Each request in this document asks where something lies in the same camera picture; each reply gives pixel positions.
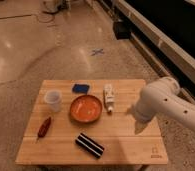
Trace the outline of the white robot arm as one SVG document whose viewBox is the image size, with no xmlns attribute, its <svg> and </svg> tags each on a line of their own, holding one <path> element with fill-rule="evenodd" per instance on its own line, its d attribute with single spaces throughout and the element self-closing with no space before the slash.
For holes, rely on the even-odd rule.
<svg viewBox="0 0 195 171">
<path fill-rule="evenodd" d="M 180 98 L 179 93 L 180 85 L 174 78 L 162 77 L 145 85 L 126 113 L 143 124 L 158 113 L 164 114 L 195 132 L 195 105 Z"/>
</svg>

